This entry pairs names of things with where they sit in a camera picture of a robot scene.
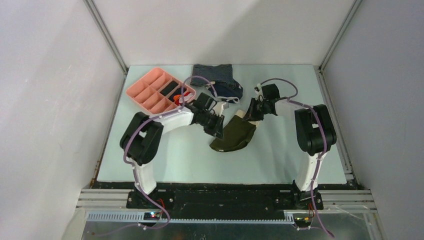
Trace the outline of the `olive green underwear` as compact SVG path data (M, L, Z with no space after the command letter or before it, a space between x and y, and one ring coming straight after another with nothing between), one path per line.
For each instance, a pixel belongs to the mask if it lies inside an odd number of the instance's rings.
M259 121L243 120L245 112L237 110L223 128L223 139L215 138L209 147L221 153L234 152L245 148L252 140Z

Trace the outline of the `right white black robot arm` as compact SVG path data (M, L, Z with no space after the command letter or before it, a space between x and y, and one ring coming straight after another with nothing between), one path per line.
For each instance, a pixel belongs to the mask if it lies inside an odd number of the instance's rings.
M295 208L304 209L311 202L307 191L318 186L317 179L323 158L337 142L328 108L324 104L311 106L287 96L281 97L276 84L257 84L254 91L256 96L250 101L244 121L262 121L267 114L294 119L298 146L307 157L300 164L294 180L298 191L291 194L290 201Z

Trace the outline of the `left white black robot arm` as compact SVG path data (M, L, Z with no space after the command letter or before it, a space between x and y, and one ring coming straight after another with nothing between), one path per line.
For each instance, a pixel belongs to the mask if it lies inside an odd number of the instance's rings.
M119 145L124 151L123 161L132 167L135 188L141 192L138 201L145 208L153 208L158 202L152 160L158 152L162 135L180 127L200 125L206 134L223 139L223 112L228 107L227 102L201 93L197 99L184 102L175 109L156 115L137 112L133 116Z

